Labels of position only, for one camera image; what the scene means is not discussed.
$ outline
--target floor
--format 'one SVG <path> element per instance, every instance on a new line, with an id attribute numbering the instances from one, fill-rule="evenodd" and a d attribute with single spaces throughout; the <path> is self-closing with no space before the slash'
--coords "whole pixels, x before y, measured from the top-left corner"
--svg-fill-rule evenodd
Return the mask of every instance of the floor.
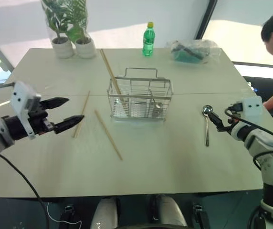
<path id="1" fill-rule="evenodd" d="M 262 87 L 262 80 L 252 81 L 253 87 Z M 265 97 L 273 93 L 260 90 Z M 262 198 L 261 190 L 237 191 L 214 195 L 174 194 L 171 195 L 180 206 L 187 222 L 192 226 L 191 206 L 201 204 L 207 211 L 211 229 L 241 229 L 246 228 L 247 220 L 253 209 L 259 205 Z M 119 197 L 121 202 L 121 225 L 140 224 L 147 222 L 147 207 L 149 195 L 133 195 Z M 53 199 L 49 207 L 50 214 L 59 219 L 64 207 L 73 204 L 76 212 L 83 219 L 82 228 L 89 228 L 97 203 L 101 197 L 61 198 Z M 50 222 L 51 229 L 58 229 L 59 223 Z M 43 229 L 44 214 L 41 206 L 35 200 L 0 198 L 0 229 Z M 79 225 L 65 227 L 77 229 Z"/>

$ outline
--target transparent plastic bag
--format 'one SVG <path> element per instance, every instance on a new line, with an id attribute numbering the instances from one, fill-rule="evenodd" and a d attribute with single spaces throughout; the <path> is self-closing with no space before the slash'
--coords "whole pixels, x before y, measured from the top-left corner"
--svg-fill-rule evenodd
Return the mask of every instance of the transparent plastic bag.
<path id="1" fill-rule="evenodd" d="M 172 58 L 185 63 L 219 62 L 221 48 L 209 40 L 175 41 L 170 46 Z"/>

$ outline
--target green bottle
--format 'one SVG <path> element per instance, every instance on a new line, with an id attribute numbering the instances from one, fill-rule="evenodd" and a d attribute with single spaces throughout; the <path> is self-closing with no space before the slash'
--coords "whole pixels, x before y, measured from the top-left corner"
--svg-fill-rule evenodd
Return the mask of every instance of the green bottle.
<path id="1" fill-rule="evenodd" d="M 151 56 L 154 51 L 154 42 L 155 42 L 155 32 L 154 32 L 154 23 L 148 22 L 147 29 L 143 37 L 143 55 Z"/>

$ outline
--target yellow object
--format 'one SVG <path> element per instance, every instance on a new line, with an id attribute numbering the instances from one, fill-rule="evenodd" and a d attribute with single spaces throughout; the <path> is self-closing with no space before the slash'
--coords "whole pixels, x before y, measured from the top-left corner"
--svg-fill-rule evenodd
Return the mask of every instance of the yellow object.
<path id="1" fill-rule="evenodd" d="M 153 23 L 153 22 L 151 22 L 151 21 L 150 21 L 150 22 L 148 22 L 147 27 L 148 27 L 148 28 L 153 28 L 153 27 L 154 27 L 154 23 Z"/>

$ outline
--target metal utensil basket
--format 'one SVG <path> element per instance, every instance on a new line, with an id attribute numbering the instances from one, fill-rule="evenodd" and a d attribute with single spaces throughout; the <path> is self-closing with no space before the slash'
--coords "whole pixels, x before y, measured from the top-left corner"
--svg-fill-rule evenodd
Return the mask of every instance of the metal utensil basket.
<path id="1" fill-rule="evenodd" d="M 129 78 L 127 70 L 155 71 L 156 77 Z M 111 107 L 111 116 L 116 118 L 151 118 L 165 119 L 166 111 L 173 95 L 170 80 L 158 77 L 158 70 L 153 68 L 126 68 L 124 76 L 115 77 L 121 94 L 116 92 L 110 80 L 107 90 Z"/>

